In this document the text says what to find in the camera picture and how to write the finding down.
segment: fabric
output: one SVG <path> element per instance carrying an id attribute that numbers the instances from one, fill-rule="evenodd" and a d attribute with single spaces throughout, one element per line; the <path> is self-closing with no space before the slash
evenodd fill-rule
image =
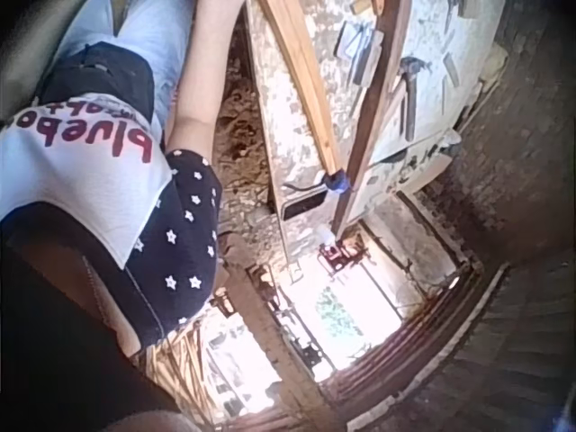
<path id="1" fill-rule="evenodd" d="M 89 432 L 143 412 L 179 412 L 123 355 L 104 324 L 4 245 L 2 259 L 3 420 L 13 424 L 8 429 Z"/>
<path id="2" fill-rule="evenodd" d="M 98 42 L 140 55 L 154 76 L 152 129 L 162 131 L 182 74 L 193 10 L 194 0 L 131 0 L 115 36 L 110 0 L 87 0 L 64 35 L 54 63 Z"/>
<path id="3" fill-rule="evenodd" d="M 216 271 L 221 186 L 199 155 L 162 154 L 149 124 L 127 104 L 87 94 L 25 109 L 0 132 L 0 164 L 0 221 L 10 216 L 17 226 L 19 210 L 47 203 L 81 224 L 123 276 L 110 271 L 110 260 L 90 255 L 86 236 L 75 246 L 144 347 L 204 305 Z M 50 229 L 47 222 L 36 221 Z M 68 226 L 63 237 L 74 232 Z"/>
<path id="4" fill-rule="evenodd" d="M 154 77 L 149 63 L 138 54 L 106 42 L 86 45 L 56 63 L 37 96 L 45 105 L 87 93 L 115 96 L 152 123 Z"/>

